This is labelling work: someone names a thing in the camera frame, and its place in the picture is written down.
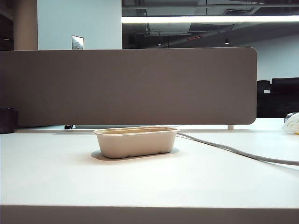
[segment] desk surface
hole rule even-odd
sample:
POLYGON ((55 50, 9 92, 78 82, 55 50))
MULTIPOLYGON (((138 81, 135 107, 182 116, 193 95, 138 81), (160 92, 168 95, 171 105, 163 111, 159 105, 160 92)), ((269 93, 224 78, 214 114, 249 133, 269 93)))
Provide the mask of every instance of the desk surface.
MULTIPOLYGON (((299 160, 299 135, 283 133, 282 125, 257 119, 235 130, 181 129, 252 154, 299 160)), ((1 136, 1 204, 299 210, 299 168, 180 137, 169 154, 111 160, 92 134, 18 131, 1 136)))

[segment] power cord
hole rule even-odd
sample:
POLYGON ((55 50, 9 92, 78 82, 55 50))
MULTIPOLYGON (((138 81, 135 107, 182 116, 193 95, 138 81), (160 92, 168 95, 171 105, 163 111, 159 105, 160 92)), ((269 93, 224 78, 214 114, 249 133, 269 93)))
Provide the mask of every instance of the power cord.
POLYGON ((190 135, 187 135, 187 134, 184 134, 184 133, 178 132, 177 135, 184 136, 184 137, 186 137, 190 140, 197 141, 197 142, 200 142, 200 143, 203 143, 203 144, 207 144, 207 145, 210 145, 210 146, 221 148, 221 149, 230 151, 232 153, 236 153, 236 154, 239 154, 239 155, 242 155, 242 156, 246 156, 246 157, 249 157, 249 158, 254 159, 254 160, 299 166, 299 161, 278 160, 278 159, 267 158, 267 157, 263 157, 263 156, 259 156, 259 155, 253 155, 253 154, 250 154, 250 153, 246 153, 246 152, 240 151, 238 149, 235 149, 235 148, 232 148, 232 147, 229 147, 229 146, 225 146, 225 145, 221 145, 221 144, 212 143, 212 142, 209 142, 209 141, 204 141, 204 140, 201 140, 201 139, 197 139, 197 138, 194 138, 194 137, 192 137, 190 135))

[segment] paper food container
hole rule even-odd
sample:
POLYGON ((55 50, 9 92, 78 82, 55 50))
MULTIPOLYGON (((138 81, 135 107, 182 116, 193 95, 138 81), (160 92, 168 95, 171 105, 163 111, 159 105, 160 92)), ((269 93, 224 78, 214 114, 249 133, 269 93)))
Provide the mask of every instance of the paper food container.
POLYGON ((109 128, 93 131, 101 153, 108 158, 169 153, 179 130, 164 126, 109 128))

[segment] white desk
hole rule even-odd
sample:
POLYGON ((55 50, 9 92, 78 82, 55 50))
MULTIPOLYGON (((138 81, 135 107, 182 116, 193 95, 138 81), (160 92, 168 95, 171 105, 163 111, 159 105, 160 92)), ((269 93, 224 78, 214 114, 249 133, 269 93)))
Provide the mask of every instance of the white desk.
MULTIPOLYGON (((257 119, 235 130, 180 128, 253 154, 299 160, 299 135, 283 133, 282 125, 257 119)), ((298 167, 180 137, 172 153, 111 160, 92 134, 38 131, 1 136, 2 224, 299 222, 298 167)))

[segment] black cup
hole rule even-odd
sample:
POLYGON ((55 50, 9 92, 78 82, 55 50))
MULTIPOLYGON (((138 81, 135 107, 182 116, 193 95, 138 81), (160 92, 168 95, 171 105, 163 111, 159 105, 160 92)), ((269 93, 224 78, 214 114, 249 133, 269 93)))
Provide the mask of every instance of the black cup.
POLYGON ((14 133, 18 123, 18 112, 14 108, 0 107, 0 134, 14 133))

